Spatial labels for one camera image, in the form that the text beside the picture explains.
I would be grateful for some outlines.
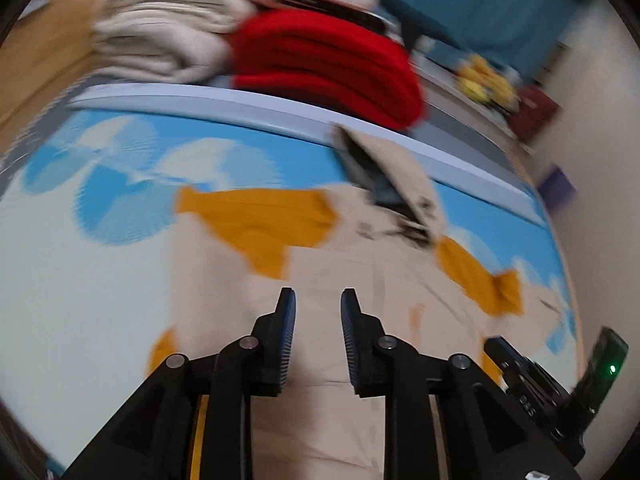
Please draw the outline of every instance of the white wall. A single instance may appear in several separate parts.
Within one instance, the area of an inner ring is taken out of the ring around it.
[[[606,0],[565,39],[571,54],[549,84],[561,115],[535,145],[534,176],[553,162],[577,195],[553,215],[577,289],[585,346],[601,325],[629,344],[625,366],[585,436],[578,466],[599,479],[640,418],[640,50]]]

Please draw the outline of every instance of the crumpled garment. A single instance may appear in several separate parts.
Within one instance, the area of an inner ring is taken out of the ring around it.
[[[340,323],[344,288],[356,289],[363,312],[379,317],[387,333],[440,358],[463,352],[480,362],[484,339],[492,335],[528,354],[559,319],[552,291],[520,282],[512,270],[492,276],[442,235],[446,219],[436,192],[407,150],[346,128],[337,134],[387,172],[415,221],[373,204],[372,197],[392,194],[384,188],[376,194],[375,185],[185,188],[176,205],[176,325],[157,352],[179,350],[190,358],[219,352],[273,311],[282,286],[296,292],[287,386],[277,399],[252,400],[258,480],[382,477],[385,405],[360,399],[350,385]],[[428,208],[421,206],[426,201]],[[414,224],[433,241],[408,236]]]

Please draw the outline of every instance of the metal screw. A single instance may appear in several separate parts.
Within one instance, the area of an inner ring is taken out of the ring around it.
[[[464,354],[455,354],[451,358],[451,364],[460,370],[466,370],[471,366],[471,359]]]
[[[259,341],[252,335],[246,335],[240,340],[240,348],[251,350],[259,345]]]
[[[380,348],[384,348],[385,350],[392,350],[396,346],[398,346],[398,340],[390,335],[383,335],[380,339],[378,339],[378,346],[380,346]]]
[[[166,359],[165,363],[169,368],[180,368],[184,364],[184,355],[172,354]]]

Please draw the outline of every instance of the yellow cloth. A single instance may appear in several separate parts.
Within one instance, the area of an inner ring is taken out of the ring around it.
[[[502,108],[512,110],[517,101],[513,85],[478,54],[472,54],[458,68],[457,86],[463,94],[481,104],[493,101]]]
[[[520,280],[516,270],[492,275],[452,238],[442,237],[436,246],[440,268],[489,316],[522,316]]]
[[[200,193],[185,187],[176,212],[197,213],[257,274],[275,280],[284,278],[287,246],[316,247],[337,220],[322,191],[313,189]]]
[[[286,273],[287,246],[318,246],[338,221],[322,190],[200,193],[186,187],[178,196],[176,209],[178,213],[197,213],[220,239],[247,257],[257,274],[274,279]],[[494,276],[449,237],[437,242],[436,258],[443,272],[489,316],[523,315],[515,270]],[[149,372],[175,351],[175,336],[170,329],[152,350]],[[481,365],[499,380],[499,370],[496,372],[490,360],[483,357]]]

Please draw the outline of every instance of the bed sheet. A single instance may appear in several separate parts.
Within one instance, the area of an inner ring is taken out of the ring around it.
[[[67,466],[145,377],[171,323],[168,230],[180,186],[307,189],[342,182],[332,150],[240,126],[82,110],[0,201],[0,397]],[[564,316],[529,356],[567,388],[575,319],[547,226],[435,183],[448,234],[492,272],[555,289]]]

